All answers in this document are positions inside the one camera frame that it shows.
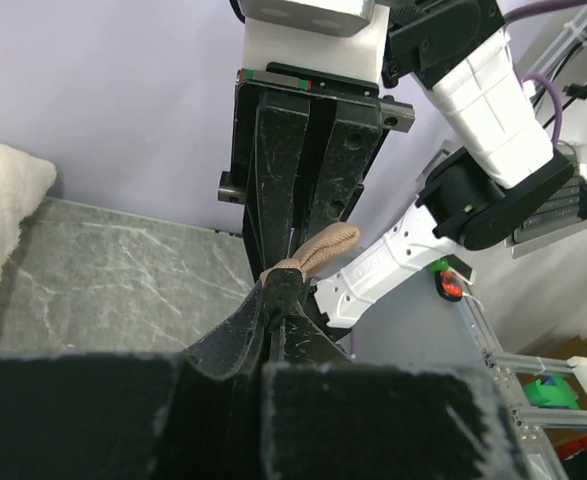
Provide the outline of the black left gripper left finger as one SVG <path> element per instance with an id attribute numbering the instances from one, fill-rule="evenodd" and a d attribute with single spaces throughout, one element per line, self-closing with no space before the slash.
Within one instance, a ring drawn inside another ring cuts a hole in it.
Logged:
<path id="1" fill-rule="evenodd" d="M 180 352 L 0 354 L 0 479 L 254 478 L 262 293 Z"/>

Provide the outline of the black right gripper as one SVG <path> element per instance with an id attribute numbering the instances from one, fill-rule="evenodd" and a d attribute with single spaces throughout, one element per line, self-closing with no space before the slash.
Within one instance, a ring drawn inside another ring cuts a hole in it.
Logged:
<path id="1" fill-rule="evenodd" d="M 271 63 L 238 71 L 231 163 L 218 199 L 245 209 L 252 274 L 349 218 L 391 132 L 408 132 L 412 105 L 360 80 Z"/>

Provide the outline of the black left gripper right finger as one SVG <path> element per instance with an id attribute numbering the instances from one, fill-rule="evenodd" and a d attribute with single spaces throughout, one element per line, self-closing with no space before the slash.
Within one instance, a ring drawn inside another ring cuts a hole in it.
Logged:
<path id="1" fill-rule="evenodd" d="M 381 307 L 349 360 L 308 318 L 270 328 L 266 479 L 524 479 L 525 456 L 458 307 Z"/>

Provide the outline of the tan and black pet tent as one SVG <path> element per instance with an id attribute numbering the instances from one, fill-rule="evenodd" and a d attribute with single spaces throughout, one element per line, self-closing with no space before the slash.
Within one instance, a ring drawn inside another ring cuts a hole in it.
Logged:
<path id="1" fill-rule="evenodd" d="M 307 240 L 291 258 L 277 262 L 260 274 L 263 310 L 271 328 L 294 313 L 307 280 L 339 256 L 354 248 L 360 238 L 358 227 L 337 222 Z"/>

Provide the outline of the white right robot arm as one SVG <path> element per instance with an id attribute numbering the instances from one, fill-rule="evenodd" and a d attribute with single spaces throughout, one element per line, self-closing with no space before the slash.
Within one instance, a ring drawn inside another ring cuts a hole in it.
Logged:
<path id="1" fill-rule="evenodd" d="M 244 207 L 252 274 L 273 320 L 294 312 L 350 329 L 380 298 L 457 248 L 490 248 L 573 167 L 537 122 L 494 1 L 235 1 L 244 52 L 221 200 Z M 410 105 L 381 96 L 413 76 L 462 145 L 403 216 L 328 278 L 354 247 L 348 217 Z"/>

